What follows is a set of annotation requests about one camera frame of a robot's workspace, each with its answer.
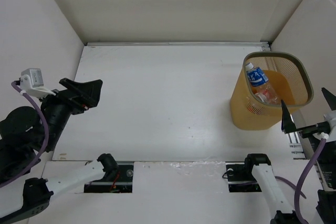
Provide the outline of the red label plastic bottle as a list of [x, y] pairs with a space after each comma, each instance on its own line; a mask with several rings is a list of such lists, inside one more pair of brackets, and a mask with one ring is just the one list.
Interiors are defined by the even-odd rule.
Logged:
[[253, 114], [263, 114], [266, 109], [281, 106], [279, 95], [273, 90], [252, 88], [253, 95], [245, 100], [245, 108]]

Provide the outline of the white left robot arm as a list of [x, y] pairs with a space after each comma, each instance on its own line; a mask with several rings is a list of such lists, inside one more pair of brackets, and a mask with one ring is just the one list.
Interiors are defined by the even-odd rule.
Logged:
[[1, 200], [7, 193], [18, 193], [19, 199], [14, 206], [4, 205], [1, 223], [33, 217], [54, 197], [79, 185], [118, 177], [119, 166], [107, 153], [64, 177], [27, 177], [41, 155], [55, 149], [69, 118], [99, 103], [102, 80], [80, 83], [64, 78], [60, 84], [63, 90], [49, 90], [26, 74], [12, 82], [30, 105], [16, 108], [1, 121]]

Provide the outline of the blue label bottle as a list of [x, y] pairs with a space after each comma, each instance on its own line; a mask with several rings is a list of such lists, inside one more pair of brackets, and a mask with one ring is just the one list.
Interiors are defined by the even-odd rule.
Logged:
[[275, 93], [273, 86], [269, 82], [266, 74], [261, 70], [260, 67], [255, 67], [251, 62], [248, 62], [245, 65], [247, 78], [252, 88], [256, 89], [269, 89], [273, 90]]

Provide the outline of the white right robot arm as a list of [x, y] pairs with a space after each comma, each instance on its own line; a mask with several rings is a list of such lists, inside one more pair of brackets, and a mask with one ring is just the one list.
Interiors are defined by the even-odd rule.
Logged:
[[256, 188], [262, 192], [271, 223], [307, 223], [301, 213], [300, 198], [304, 196], [302, 187], [314, 165], [319, 166], [329, 188], [317, 191], [316, 210], [323, 223], [335, 223], [335, 95], [326, 88], [321, 91], [331, 111], [324, 115], [323, 122], [314, 125], [297, 128], [285, 102], [281, 102], [281, 130], [307, 138], [314, 151], [296, 184], [275, 176], [266, 154], [248, 154], [242, 163], [226, 164], [222, 178], [227, 180], [229, 189], [245, 192]]

